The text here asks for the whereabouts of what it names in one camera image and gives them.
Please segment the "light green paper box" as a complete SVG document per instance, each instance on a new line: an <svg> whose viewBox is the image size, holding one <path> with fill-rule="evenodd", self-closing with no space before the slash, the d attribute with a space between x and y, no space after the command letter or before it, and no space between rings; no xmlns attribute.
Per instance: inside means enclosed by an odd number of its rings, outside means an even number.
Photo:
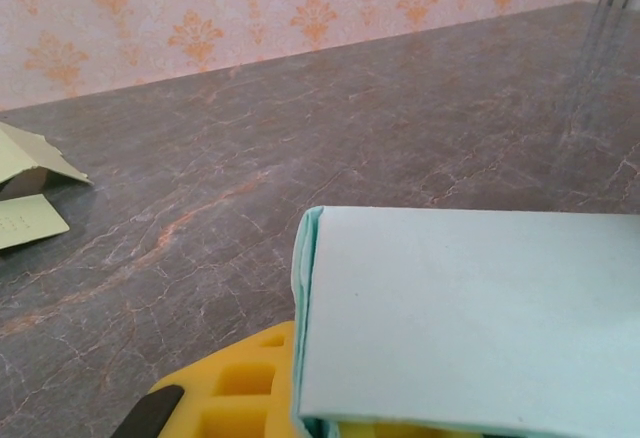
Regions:
<svg viewBox="0 0 640 438"><path fill-rule="evenodd" d="M0 122L0 250L69 231L44 196L59 180L91 183L44 136Z"/></svg>

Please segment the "light blue paper box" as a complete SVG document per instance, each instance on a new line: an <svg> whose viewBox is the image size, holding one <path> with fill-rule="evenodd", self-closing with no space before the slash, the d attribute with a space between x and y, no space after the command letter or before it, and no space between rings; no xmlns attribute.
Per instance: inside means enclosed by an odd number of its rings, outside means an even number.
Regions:
<svg viewBox="0 0 640 438"><path fill-rule="evenodd" d="M640 438L640 215L314 207L291 289L308 438Z"/></svg>

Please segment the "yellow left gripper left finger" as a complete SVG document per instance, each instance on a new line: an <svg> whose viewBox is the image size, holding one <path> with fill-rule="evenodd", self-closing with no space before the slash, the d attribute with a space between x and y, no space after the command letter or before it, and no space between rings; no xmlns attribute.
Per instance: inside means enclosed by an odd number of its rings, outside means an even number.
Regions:
<svg viewBox="0 0 640 438"><path fill-rule="evenodd" d="M294 323L285 321L161 378L184 390L159 438L300 438L291 419Z"/></svg>

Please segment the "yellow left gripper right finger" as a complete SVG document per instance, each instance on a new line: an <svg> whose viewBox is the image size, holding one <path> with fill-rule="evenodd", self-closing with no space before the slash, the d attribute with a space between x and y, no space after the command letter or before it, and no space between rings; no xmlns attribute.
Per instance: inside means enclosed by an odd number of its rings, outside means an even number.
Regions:
<svg viewBox="0 0 640 438"><path fill-rule="evenodd" d="M400 423L339 423L340 438L483 438L481 433Z"/></svg>

